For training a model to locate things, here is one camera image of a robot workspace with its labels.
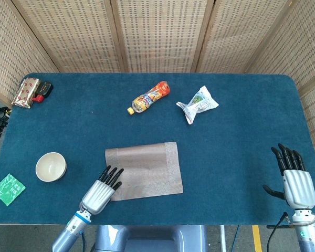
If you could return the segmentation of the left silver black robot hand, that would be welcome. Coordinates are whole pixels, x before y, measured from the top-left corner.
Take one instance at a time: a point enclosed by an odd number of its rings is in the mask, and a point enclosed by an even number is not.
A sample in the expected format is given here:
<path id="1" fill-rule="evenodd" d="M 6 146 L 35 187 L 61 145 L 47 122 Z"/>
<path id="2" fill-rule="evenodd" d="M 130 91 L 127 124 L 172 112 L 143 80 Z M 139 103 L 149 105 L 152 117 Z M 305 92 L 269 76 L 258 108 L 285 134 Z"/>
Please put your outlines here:
<path id="1" fill-rule="evenodd" d="M 122 185 L 119 178 L 123 171 L 124 169 L 118 170 L 117 167 L 111 169 L 111 165 L 108 165 L 82 198 L 80 211 L 86 211 L 91 215 L 99 214 Z"/>

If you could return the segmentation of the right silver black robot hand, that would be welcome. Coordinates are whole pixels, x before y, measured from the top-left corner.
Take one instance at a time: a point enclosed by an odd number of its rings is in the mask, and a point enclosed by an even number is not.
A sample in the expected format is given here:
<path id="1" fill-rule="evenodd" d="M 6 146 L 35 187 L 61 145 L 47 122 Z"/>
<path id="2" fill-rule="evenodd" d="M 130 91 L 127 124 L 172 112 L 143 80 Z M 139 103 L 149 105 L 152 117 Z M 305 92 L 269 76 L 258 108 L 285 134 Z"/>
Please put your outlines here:
<path id="1" fill-rule="evenodd" d="M 272 190 L 263 185 L 267 194 L 286 201 L 293 209 L 313 209 L 315 189 L 310 173 L 306 170 L 302 156 L 296 151 L 279 143 L 271 151 L 276 157 L 283 181 L 283 192 Z"/>

